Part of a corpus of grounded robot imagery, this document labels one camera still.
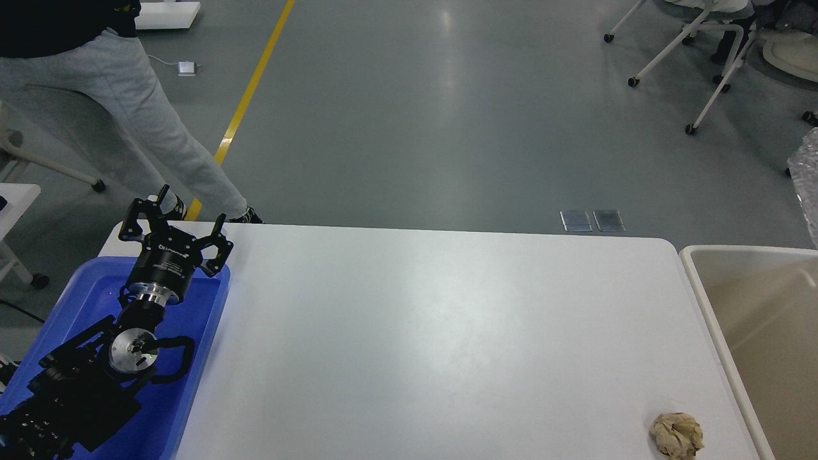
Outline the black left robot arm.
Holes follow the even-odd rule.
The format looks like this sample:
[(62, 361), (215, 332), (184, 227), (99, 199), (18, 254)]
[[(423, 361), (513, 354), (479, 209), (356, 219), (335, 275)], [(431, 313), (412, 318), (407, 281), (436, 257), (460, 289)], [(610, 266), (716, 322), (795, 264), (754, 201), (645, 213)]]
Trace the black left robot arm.
[(137, 416), (140, 390), (194, 372), (203, 341), (156, 332), (167, 308), (184, 300), (196, 270), (217, 276), (234, 245), (222, 232), (225, 213), (202, 238), (170, 224), (160, 207), (167, 191), (164, 185), (156, 198), (132, 201), (119, 239), (138, 242), (141, 252), (120, 287), (120, 313), (100, 318), (39, 360), (30, 396), (2, 416), (3, 459), (68, 459), (76, 445), (92, 452)]

